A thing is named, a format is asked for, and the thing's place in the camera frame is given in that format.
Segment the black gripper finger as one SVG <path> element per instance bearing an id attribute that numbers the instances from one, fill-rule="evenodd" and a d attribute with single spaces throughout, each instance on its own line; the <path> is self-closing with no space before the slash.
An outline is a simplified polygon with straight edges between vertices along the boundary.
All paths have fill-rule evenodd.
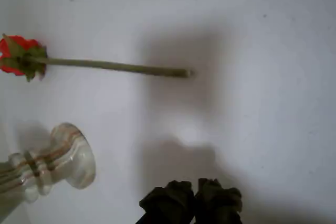
<path id="1" fill-rule="evenodd" d="M 139 202 L 145 214 L 139 223 L 191 223 L 195 197 L 191 182 L 173 180 L 165 187 L 155 187 Z"/>
<path id="2" fill-rule="evenodd" d="M 195 195 L 195 222 L 240 224 L 242 194 L 235 188 L 223 188 L 217 179 L 200 178 Z"/>

